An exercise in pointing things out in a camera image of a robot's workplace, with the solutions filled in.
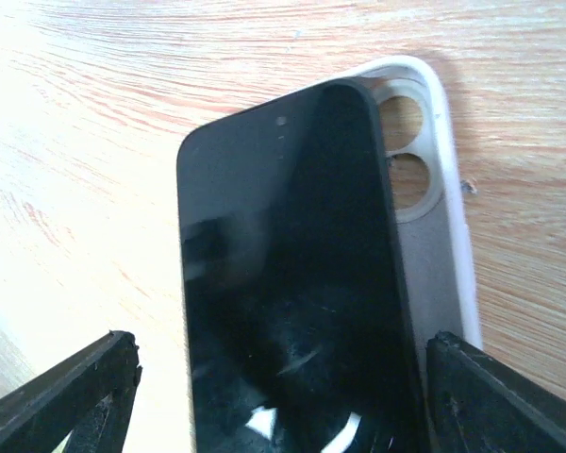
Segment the beige phone case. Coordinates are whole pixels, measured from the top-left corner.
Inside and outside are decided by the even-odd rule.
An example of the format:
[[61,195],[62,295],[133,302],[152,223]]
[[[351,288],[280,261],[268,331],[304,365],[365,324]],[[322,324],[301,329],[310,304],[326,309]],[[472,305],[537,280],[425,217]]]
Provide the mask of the beige phone case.
[[439,77],[410,56],[372,60],[342,76],[368,85],[377,104],[403,96],[415,101],[423,115],[411,143],[388,149],[391,157],[420,159],[428,171],[423,198],[396,212],[417,353],[423,357],[427,341],[440,330],[482,347],[470,230],[449,104]]

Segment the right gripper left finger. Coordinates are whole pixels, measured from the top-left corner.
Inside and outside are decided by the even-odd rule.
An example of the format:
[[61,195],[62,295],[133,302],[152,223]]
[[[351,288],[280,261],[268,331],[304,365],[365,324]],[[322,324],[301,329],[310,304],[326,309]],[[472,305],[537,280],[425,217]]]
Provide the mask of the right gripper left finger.
[[121,452],[142,367],[132,333],[111,331],[0,398],[0,452]]

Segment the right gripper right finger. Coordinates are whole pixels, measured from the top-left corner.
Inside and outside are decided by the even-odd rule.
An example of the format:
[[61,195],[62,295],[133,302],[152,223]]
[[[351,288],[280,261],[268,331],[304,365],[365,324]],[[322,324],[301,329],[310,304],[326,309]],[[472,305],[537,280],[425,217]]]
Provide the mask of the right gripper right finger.
[[457,335],[427,342],[426,371],[441,452],[566,452],[566,400]]

